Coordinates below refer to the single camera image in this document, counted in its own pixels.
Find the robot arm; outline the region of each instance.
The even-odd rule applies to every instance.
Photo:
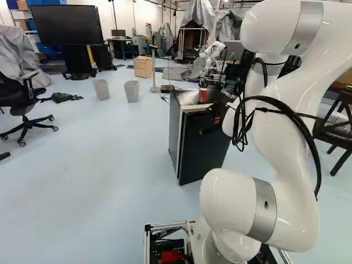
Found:
[[[267,69],[267,78],[268,84],[276,81],[278,78],[282,68],[284,67],[285,62],[287,61],[288,55],[281,54],[264,54],[257,53],[256,57],[261,58],[264,63],[266,63]],[[250,71],[248,72],[244,97],[250,97],[255,95],[260,95],[263,91],[264,85],[264,72],[260,63],[256,63],[252,66]],[[240,98],[238,97],[233,103],[229,106],[227,114],[225,115],[224,121],[222,123],[223,132],[232,137],[233,135],[233,125],[235,118],[235,109],[240,103]],[[253,112],[257,103],[255,101],[249,101],[246,104],[246,115],[248,116],[251,112]]]
[[[241,26],[243,45],[257,53],[302,59],[298,70],[269,84],[261,95],[315,116],[330,84],[352,67],[352,37],[345,27],[351,12],[351,4],[300,0],[266,0],[251,8]],[[314,121],[303,121],[311,131]],[[268,183],[215,169],[201,186],[201,206],[214,243],[227,260],[238,263],[252,258],[259,248],[256,241],[287,251],[309,250],[320,230],[300,131],[283,114],[256,112],[252,132],[276,179]]]

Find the black bag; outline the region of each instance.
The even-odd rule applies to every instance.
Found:
[[[39,101],[45,102],[45,101],[54,101],[55,103],[62,103],[66,101],[76,101],[76,100],[82,100],[82,96],[77,96],[77,95],[69,95],[68,93],[61,93],[61,92],[55,92],[51,97],[48,98],[42,98],[39,99]]]

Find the television screen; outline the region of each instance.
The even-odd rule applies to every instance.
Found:
[[[31,5],[30,9],[44,45],[103,43],[99,14],[94,5]]]

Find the gray trash bin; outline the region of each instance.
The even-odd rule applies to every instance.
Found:
[[[110,98],[108,83],[103,79],[98,79],[93,81],[93,86],[97,97],[103,101]]]
[[[138,81],[127,81],[124,84],[127,101],[130,103],[138,102],[139,100],[139,86]]]

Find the floor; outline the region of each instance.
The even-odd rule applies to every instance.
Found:
[[[160,59],[156,66],[167,63]],[[169,83],[156,75],[157,85]],[[29,113],[30,118],[53,114],[58,132],[32,129],[25,148],[16,143],[17,134],[0,142],[0,152],[12,153],[0,163],[0,263],[142,263],[145,224],[201,216],[200,182],[179,187],[169,158],[168,104],[149,92],[151,79],[136,78],[125,67],[97,76],[109,84],[107,101],[96,98],[92,79],[51,78],[45,97],[66,92],[84,99],[39,103]],[[139,103],[127,103],[123,84],[131,79],[139,81]],[[21,122],[4,110],[1,131]],[[352,159],[333,178],[329,171],[343,151],[327,155],[328,144],[317,146],[323,170],[321,237],[309,252],[290,256],[294,263],[347,263]],[[262,179],[274,175],[253,144],[244,153],[230,147],[223,167]]]

